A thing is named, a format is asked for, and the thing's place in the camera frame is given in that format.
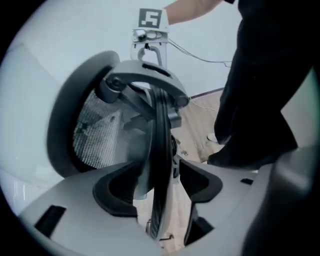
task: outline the person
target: person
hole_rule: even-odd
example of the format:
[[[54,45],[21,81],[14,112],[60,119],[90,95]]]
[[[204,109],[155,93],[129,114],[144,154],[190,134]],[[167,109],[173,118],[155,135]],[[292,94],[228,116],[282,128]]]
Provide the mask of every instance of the person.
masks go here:
[[[221,2],[177,0],[165,7],[169,25],[203,16]],[[238,9],[237,48],[208,136],[224,147],[207,163],[256,170],[297,147],[280,111],[316,61],[319,8],[313,0],[239,0]]]

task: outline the person's leg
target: person's leg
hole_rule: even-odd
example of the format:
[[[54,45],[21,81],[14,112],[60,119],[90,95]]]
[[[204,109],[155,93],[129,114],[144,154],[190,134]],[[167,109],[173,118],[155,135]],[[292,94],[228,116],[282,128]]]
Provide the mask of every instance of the person's leg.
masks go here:
[[[242,57],[237,49],[220,97],[220,107],[214,123],[214,132],[207,135],[208,140],[220,145],[224,145],[228,141],[232,133],[232,123],[237,108],[248,97],[246,88],[249,88],[252,83],[252,72],[252,65]]]
[[[235,132],[225,146],[210,155],[209,165],[256,170],[274,163],[283,153],[297,147],[295,138],[280,112],[266,116],[252,127]]]

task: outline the black pants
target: black pants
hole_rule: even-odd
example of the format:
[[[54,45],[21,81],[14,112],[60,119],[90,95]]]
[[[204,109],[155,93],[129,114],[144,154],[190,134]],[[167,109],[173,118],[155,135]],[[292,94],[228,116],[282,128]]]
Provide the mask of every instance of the black pants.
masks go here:
[[[281,109],[310,71],[316,45],[295,22],[262,14],[240,24],[214,124],[225,146],[208,164],[258,169],[297,147]]]

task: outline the black cable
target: black cable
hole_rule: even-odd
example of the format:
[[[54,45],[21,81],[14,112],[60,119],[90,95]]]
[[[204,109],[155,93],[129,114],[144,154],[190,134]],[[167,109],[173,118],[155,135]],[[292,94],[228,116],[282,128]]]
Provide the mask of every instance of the black cable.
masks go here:
[[[212,61],[212,60],[203,59],[203,58],[200,58],[200,57],[190,53],[189,51],[187,51],[186,49],[184,49],[183,47],[181,47],[179,44],[177,44],[176,42],[174,42],[171,39],[169,39],[168,43],[170,45],[172,45],[173,47],[175,47],[176,49],[178,49],[183,54],[191,56],[191,57],[194,57],[194,58],[196,58],[196,59],[198,59],[200,61],[207,62],[207,63],[222,63],[222,64],[224,64],[225,67],[231,68],[231,66],[228,66],[227,63],[231,63],[232,61]]]

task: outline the white backdrop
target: white backdrop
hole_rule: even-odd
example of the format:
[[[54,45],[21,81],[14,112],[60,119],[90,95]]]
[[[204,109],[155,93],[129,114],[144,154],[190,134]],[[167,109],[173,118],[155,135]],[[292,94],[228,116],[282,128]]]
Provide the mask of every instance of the white backdrop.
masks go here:
[[[130,59],[132,25],[139,8],[163,8],[173,0],[48,0],[25,24],[10,48],[25,44],[59,83],[87,58],[107,50]],[[237,4],[170,27],[169,37],[203,59],[231,61],[241,16]],[[229,68],[184,55],[168,45],[167,67],[189,96],[225,86]]]

